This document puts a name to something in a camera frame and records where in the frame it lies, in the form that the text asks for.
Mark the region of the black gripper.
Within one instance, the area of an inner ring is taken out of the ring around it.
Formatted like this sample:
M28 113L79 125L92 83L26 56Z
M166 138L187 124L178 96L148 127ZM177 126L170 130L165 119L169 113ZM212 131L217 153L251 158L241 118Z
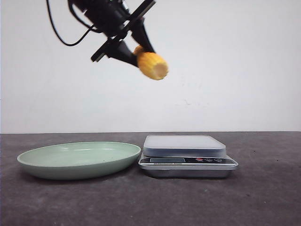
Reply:
M123 40L131 32L133 39L146 52L155 52L146 33L143 17L154 4L154 0L145 0L130 13L122 0L68 1L70 12L80 23L107 36L107 41L91 56L93 62L107 56L135 67L138 67L137 56Z

